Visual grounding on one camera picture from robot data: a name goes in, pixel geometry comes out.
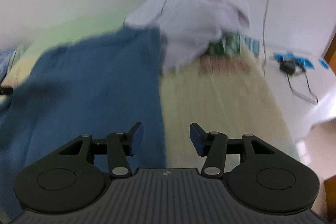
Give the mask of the blue knit sweater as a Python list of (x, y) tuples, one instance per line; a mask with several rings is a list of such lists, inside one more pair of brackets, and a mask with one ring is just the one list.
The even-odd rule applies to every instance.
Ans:
[(159, 95), (161, 37), (156, 27), (66, 44), (39, 57), (28, 79), (1, 103), (1, 211), (21, 214), (13, 183), (26, 166), (72, 139), (102, 139), (141, 122), (132, 169), (165, 168)]

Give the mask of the white bedside table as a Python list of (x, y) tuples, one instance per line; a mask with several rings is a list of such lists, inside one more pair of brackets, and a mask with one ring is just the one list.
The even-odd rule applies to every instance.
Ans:
[[(296, 68), (294, 75), (287, 76), (280, 71), (275, 53), (307, 59), (314, 68), (305, 69), (306, 72)], [(321, 65), (318, 56), (261, 45), (260, 61), (266, 81), (288, 124), (315, 124), (335, 119), (335, 74)]]

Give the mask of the green white striped garment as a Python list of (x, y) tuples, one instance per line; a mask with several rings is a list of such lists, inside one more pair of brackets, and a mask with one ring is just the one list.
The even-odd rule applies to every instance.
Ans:
[(258, 57), (260, 53), (260, 42), (240, 32), (225, 32), (219, 41), (209, 43), (205, 55), (231, 58), (240, 55), (243, 48), (246, 48), (252, 52), (254, 56)]

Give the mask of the blue plastic tray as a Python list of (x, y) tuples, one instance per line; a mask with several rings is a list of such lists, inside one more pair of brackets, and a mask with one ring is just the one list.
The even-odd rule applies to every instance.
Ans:
[(292, 52), (273, 54), (277, 61), (294, 61), (304, 69), (315, 70), (313, 63), (306, 57), (296, 56)]

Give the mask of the small blue round lid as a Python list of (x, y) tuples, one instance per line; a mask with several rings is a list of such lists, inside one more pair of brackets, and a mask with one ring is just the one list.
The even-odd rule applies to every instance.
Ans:
[(325, 68), (326, 70), (329, 70), (329, 69), (330, 69), (328, 63), (327, 63), (324, 59), (319, 59), (319, 63), (320, 63), (321, 66), (322, 66), (323, 68)]

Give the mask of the light grey garment pile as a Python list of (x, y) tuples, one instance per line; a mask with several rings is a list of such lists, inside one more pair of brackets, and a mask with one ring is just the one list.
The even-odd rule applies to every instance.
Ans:
[(147, 0), (125, 25), (159, 27), (165, 73), (192, 63), (225, 32), (248, 30), (249, 6), (246, 0)]

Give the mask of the blue patterned pillow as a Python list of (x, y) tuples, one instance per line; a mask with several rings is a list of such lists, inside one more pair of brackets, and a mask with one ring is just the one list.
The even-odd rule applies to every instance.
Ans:
[(1, 50), (1, 59), (0, 59), (0, 79), (1, 81), (6, 77), (7, 73), (10, 71), (12, 66), (19, 60), (21, 55), (26, 51), (24, 45), (15, 46), (8, 48), (6, 50)]

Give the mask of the orange wooden door frame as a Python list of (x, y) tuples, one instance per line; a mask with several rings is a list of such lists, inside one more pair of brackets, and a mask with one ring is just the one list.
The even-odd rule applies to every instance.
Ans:
[(334, 34), (331, 43), (324, 55), (324, 60), (327, 62), (331, 70), (336, 73), (336, 34)]

